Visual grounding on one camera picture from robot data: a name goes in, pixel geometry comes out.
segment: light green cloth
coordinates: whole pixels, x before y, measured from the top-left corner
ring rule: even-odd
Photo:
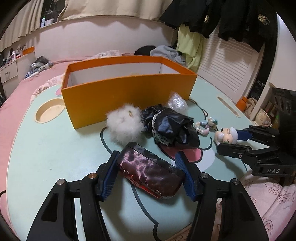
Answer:
[[[190,32],[189,27],[182,24],[178,32],[178,45],[176,50],[186,56],[188,69],[197,72],[202,55],[203,35]]]

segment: fur ball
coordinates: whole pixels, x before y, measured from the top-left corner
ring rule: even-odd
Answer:
[[[124,105],[107,114],[107,127],[111,138],[122,145],[140,139],[144,125],[141,119],[141,111],[138,107]]]

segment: orange bottle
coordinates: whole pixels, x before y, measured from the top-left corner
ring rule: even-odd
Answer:
[[[236,104],[236,107],[241,111],[244,112],[247,107],[248,99],[246,97],[242,97]]]

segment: louvered door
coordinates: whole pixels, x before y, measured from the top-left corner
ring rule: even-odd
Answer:
[[[260,63],[258,52],[246,43],[234,39],[218,38],[218,28],[204,39],[203,55],[198,75],[206,79],[236,103],[244,94],[252,78],[256,64]]]

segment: open box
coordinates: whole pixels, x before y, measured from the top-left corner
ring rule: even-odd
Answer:
[[[172,91],[188,100],[197,75],[162,57],[122,56],[69,64],[62,95],[75,129],[106,119],[125,103],[144,109]]]

